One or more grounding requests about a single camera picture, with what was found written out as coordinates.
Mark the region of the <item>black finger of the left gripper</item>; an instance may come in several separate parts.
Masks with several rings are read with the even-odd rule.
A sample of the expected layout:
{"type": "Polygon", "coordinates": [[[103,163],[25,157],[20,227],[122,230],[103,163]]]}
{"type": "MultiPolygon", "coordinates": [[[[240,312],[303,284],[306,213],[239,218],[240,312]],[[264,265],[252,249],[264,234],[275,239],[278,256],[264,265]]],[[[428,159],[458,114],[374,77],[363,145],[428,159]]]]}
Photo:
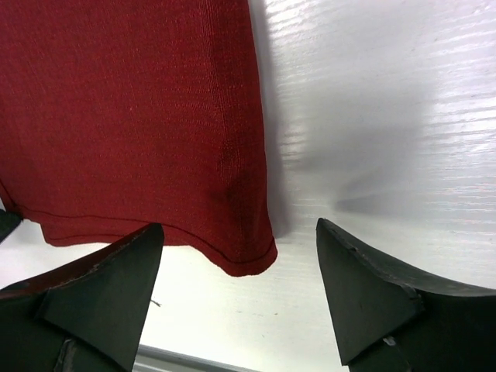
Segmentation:
{"type": "Polygon", "coordinates": [[[0,210],[0,243],[2,243],[22,222],[22,217],[14,212],[0,210]]]}

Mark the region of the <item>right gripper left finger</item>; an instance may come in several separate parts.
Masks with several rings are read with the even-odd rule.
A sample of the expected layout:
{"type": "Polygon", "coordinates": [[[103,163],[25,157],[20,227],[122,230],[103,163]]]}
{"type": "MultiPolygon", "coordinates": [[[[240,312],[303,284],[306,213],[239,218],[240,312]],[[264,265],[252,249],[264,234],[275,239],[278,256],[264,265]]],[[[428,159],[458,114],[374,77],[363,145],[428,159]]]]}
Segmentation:
{"type": "Polygon", "coordinates": [[[1,290],[3,371],[131,371],[164,245],[152,223],[1,290]]]}

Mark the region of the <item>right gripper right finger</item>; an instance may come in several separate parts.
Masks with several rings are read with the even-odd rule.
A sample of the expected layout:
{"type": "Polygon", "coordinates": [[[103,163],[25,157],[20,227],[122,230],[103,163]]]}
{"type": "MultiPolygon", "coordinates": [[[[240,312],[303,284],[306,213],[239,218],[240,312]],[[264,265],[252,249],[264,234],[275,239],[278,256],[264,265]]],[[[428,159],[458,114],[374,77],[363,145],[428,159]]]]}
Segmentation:
{"type": "Polygon", "coordinates": [[[431,274],[327,219],[316,245],[340,360],[351,371],[493,371],[495,292],[431,274]]]}

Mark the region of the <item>dark red cloth napkin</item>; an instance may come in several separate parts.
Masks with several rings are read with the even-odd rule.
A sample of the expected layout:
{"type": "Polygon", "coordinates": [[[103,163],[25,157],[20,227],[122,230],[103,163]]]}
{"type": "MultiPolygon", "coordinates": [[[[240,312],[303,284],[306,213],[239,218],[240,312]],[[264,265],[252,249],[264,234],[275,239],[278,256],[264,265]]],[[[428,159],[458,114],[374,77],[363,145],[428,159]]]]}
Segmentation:
{"type": "Polygon", "coordinates": [[[3,1],[1,200],[54,246],[151,222],[234,277],[277,258],[246,1],[3,1]]]}

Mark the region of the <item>aluminium mounting rail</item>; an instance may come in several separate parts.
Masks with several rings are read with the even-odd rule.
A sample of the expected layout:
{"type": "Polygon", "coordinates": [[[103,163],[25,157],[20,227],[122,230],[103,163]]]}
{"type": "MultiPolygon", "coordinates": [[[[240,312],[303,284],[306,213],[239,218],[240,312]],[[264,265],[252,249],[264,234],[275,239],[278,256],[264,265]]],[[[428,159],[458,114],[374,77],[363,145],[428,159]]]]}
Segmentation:
{"type": "Polygon", "coordinates": [[[133,371],[253,371],[253,369],[140,345],[133,371]]]}

